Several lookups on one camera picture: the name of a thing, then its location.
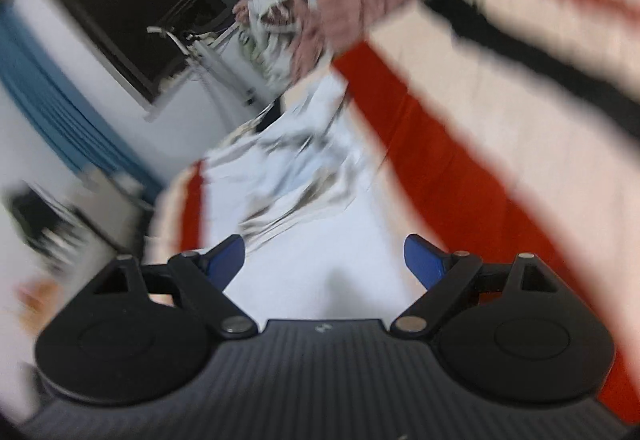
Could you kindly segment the white t-shirt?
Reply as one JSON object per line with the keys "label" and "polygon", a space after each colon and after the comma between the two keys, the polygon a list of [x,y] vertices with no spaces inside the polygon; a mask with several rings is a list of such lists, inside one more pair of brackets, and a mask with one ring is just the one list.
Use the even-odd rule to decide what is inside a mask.
{"label": "white t-shirt", "polygon": [[331,71],[289,90],[267,129],[239,128],[204,160],[204,247],[237,234],[226,293],[270,320],[392,321],[424,292],[404,242],[427,234],[381,145]]}

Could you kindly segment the white and black chair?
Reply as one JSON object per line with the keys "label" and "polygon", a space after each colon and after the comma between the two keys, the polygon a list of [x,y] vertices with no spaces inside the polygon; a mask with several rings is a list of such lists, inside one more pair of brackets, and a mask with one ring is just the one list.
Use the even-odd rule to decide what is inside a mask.
{"label": "white and black chair", "polygon": [[107,254],[142,255],[153,215],[142,193],[134,179],[91,166],[67,202],[22,183],[2,193],[2,205],[43,266],[52,275],[66,275],[92,244],[104,246]]}

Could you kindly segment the striped fleece blanket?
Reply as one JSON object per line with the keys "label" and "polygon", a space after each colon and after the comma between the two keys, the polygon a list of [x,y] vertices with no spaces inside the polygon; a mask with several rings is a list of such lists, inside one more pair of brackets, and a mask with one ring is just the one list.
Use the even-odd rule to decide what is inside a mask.
{"label": "striped fleece blanket", "polygon": [[581,94],[463,41],[418,4],[311,75],[321,71],[345,81],[425,238],[490,261],[534,253],[603,319],[616,353],[599,399],[636,422],[634,141]]}

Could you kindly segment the white garment steamer stand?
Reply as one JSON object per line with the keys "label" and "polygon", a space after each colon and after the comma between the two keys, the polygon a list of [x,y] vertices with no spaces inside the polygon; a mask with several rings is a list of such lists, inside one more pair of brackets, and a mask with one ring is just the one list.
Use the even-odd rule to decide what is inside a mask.
{"label": "white garment steamer stand", "polygon": [[175,33],[161,26],[148,26],[146,33],[154,34],[171,41],[179,50],[186,70],[171,76],[160,87],[160,96],[155,101],[153,109],[146,115],[148,121],[160,114],[169,100],[179,93],[179,90],[189,81],[200,84],[209,101],[215,107],[222,127],[227,131],[235,129],[234,116],[231,112],[230,101],[224,99],[227,93],[237,104],[252,113],[252,120],[257,127],[262,126],[262,121],[271,121],[278,104],[278,99],[267,102],[257,93],[257,90],[248,84],[238,72],[224,61],[218,49],[227,44],[231,37],[239,32],[239,25],[234,22],[228,29],[216,36],[213,44],[207,45],[209,33],[186,32],[180,38]]}

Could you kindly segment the left blue curtain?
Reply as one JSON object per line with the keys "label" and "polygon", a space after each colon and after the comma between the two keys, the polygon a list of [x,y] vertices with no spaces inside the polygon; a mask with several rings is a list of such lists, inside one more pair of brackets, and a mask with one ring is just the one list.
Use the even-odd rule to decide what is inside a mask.
{"label": "left blue curtain", "polygon": [[154,199],[163,184],[70,82],[15,10],[1,5],[1,84],[63,163],[75,173],[94,165],[124,173]]}

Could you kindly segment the cream white garment pile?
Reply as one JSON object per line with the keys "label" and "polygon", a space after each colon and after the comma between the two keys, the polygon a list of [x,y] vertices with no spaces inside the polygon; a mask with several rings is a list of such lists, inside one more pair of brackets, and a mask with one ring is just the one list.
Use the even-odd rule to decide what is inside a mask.
{"label": "cream white garment pile", "polygon": [[233,12],[244,58],[271,90],[287,89],[293,59],[290,46],[300,31],[293,0],[240,0]]}

